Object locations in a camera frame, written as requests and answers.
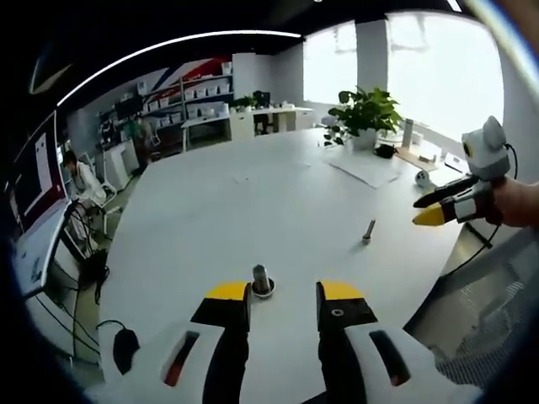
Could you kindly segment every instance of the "metal bolt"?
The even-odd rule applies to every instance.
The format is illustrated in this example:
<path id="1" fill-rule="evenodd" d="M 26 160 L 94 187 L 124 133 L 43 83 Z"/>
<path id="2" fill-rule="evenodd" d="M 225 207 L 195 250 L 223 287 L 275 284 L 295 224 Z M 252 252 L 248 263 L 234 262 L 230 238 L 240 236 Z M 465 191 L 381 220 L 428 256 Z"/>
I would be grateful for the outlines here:
<path id="1" fill-rule="evenodd" d="M 363 244 L 368 244 L 369 242 L 371 242 L 372 229 L 374 229 L 375 224 L 376 219 L 372 219 L 371 223 L 369 223 L 369 226 L 367 227 L 367 232 L 363 236 Z"/>
<path id="2" fill-rule="evenodd" d="M 270 292 L 270 278 L 268 278 L 268 272 L 264 265 L 258 264 L 253 268 L 254 285 L 257 291 L 261 295 L 265 295 Z"/>

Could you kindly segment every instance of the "ceiling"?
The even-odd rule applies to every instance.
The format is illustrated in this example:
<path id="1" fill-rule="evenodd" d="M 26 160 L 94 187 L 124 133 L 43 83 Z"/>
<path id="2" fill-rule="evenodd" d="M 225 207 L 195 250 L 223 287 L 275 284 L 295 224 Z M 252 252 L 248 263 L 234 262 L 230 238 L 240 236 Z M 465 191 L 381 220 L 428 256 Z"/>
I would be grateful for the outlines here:
<path id="1" fill-rule="evenodd" d="M 165 40 L 229 29 L 272 29 L 308 35 L 351 19 L 382 19 L 386 12 L 396 10 L 451 11 L 446 0 L 93 0 L 71 2 L 69 6 L 19 2 L 13 12 L 11 7 L 10 26 L 18 28 L 4 32 L 3 41 L 10 55 L 5 80 L 11 110 L 6 123 L 8 132 L 15 136 L 15 147 L 81 81 L 123 56 Z M 107 71 L 61 108 L 67 113 L 123 82 L 174 63 L 241 51 L 274 54 L 298 41 L 233 35 L 164 46 Z M 52 80 L 62 69 L 66 70 Z M 34 94 L 29 93 L 32 82 Z"/>

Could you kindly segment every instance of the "plant on shelf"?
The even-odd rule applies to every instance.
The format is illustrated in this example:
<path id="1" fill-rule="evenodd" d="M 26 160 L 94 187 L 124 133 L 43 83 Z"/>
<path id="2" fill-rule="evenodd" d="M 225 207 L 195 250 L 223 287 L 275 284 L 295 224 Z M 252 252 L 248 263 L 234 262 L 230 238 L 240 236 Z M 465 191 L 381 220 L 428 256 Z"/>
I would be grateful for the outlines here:
<path id="1" fill-rule="evenodd" d="M 256 102 L 256 99 L 254 99 L 254 97 L 251 97 L 249 95 L 245 95 L 245 96 L 243 96 L 241 98 L 234 99 L 229 104 L 229 106 L 231 108 L 236 108 L 236 109 L 245 109 L 247 107 L 255 108 L 257 106 L 257 102 Z"/>
<path id="2" fill-rule="evenodd" d="M 325 146 L 333 143 L 343 145 L 347 137 L 361 137 L 368 130 L 394 132 L 402 119 L 395 110 L 398 102 L 391 98 L 389 92 L 380 88 L 374 88 L 369 93 L 361 88 L 357 88 L 356 92 L 341 91 L 339 102 L 338 107 L 328 111 L 337 122 L 328 127 L 329 133 L 324 135 Z"/>

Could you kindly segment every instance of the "office chair mesh back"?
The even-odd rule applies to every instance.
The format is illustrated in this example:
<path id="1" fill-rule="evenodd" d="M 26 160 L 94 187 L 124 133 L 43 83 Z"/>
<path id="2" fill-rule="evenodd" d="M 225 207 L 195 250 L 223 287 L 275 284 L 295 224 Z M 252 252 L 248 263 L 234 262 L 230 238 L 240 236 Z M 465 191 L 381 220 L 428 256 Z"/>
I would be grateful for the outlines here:
<path id="1" fill-rule="evenodd" d="M 458 384 L 484 389 L 539 310 L 539 233 L 523 230 L 441 279 L 405 327 Z"/>

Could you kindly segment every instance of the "white flower pot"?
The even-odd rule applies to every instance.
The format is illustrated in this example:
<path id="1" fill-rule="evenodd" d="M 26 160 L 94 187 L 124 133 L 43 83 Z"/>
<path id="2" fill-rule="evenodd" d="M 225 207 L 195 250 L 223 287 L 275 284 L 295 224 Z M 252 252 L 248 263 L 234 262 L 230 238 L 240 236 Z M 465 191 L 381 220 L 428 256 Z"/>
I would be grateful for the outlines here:
<path id="1" fill-rule="evenodd" d="M 361 130 L 359 136 L 350 136 L 354 150 L 373 150 L 378 134 L 374 129 Z"/>

